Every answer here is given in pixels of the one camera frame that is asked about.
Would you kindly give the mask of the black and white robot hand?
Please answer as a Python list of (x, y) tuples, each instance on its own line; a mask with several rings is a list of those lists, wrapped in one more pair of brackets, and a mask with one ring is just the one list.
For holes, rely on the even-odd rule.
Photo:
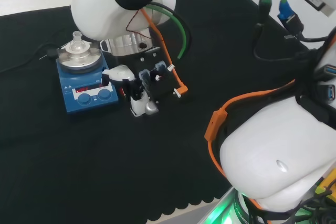
[(112, 54), (111, 57), (111, 68), (102, 71), (102, 81), (120, 91), (135, 117), (155, 114), (161, 99), (168, 95), (181, 98), (188, 91), (175, 65), (164, 58), (159, 47), (131, 55)]

